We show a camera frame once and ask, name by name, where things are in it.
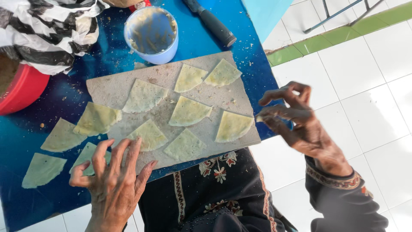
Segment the hand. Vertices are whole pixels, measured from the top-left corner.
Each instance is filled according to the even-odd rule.
[[[265,107],[256,115],[256,121],[263,121],[272,131],[280,134],[290,147],[314,158],[320,170],[337,176],[351,175],[353,169],[342,150],[331,140],[309,107],[310,93],[310,86],[294,81],[278,90],[266,91],[259,105],[266,106],[272,100],[283,98],[290,108],[279,104]],[[296,126],[289,130],[280,118],[291,120]]]
[[[90,161],[77,165],[72,170],[69,184],[88,188],[91,194],[91,219],[87,232],[122,231],[145,190],[153,167],[157,164],[157,161],[151,161],[136,178],[136,161],[142,143],[142,139],[137,138],[120,141],[112,149],[112,158],[108,166],[104,155],[114,142],[114,139],[109,139],[97,145],[91,159],[94,176],[82,176]],[[123,153],[128,147],[126,163],[121,167]]]

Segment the red plastic bowl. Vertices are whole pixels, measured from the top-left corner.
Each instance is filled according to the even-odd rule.
[[[49,77],[34,67],[19,64],[6,93],[0,96],[0,115],[14,113],[32,104],[46,88]]]

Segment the blue plastic cup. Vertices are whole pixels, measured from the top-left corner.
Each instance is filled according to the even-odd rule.
[[[145,7],[133,12],[124,24],[127,45],[152,64],[173,59],[179,42],[175,18],[160,7]]]

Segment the white plastic bag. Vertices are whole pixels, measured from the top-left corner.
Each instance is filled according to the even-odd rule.
[[[44,74],[68,73],[74,55],[97,41],[96,16],[108,7],[102,0],[0,0],[0,11],[11,12],[0,47],[13,46],[21,63]]]

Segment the blue table surface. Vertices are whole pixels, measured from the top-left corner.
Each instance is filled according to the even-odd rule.
[[[241,0],[199,2],[234,33],[237,42],[230,48],[223,47],[182,0],[157,0],[152,2],[153,5],[164,7],[178,23],[179,46],[171,62],[231,50],[238,68],[243,72],[241,78],[246,94],[255,114],[258,113],[261,110],[258,100],[263,93],[278,86],[246,9]],[[130,48],[123,38],[124,22],[130,13],[127,8],[112,7],[97,16],[98,41],[88,54],[76,57],[69,75],[51,77],[46,90],[32,105],[0,117],[0,197],[9,231],[20,230],[90,203],[87,189],[68,185],[68,172],[87,142],[97,144],[107,139],[107,135],[101,135],[100,139],[97,136],[89,137],[81,145],[62,153],[47,152],[40,146],[60,117],[77,123],[87,102],[91,101],[86,87],[87,79],[130,71],[134,68],[134,62],[144,62],[137,54],[129,53]],[[274,136],[263,123],[256,126],[262,140]],[[48,184],[24,189],[21,182],[35,152],[64,158],[67,162],[60,175]],[[150,180],[204,160],[207,158],[155,170]]]

